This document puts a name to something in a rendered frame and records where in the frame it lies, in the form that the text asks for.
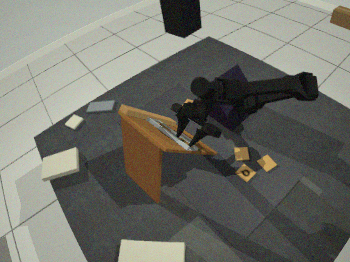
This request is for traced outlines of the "cream flat rectangular block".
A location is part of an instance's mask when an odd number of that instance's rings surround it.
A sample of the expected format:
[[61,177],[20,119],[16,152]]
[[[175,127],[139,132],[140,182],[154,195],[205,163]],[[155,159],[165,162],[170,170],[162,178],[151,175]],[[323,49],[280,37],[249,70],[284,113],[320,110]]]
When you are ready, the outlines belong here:
[[59,152],[51,156],[43,158],[42,161],[42,178],[43,182],[63,177],[75,172],[79,169],[79,150],[74,147],[64,152]]

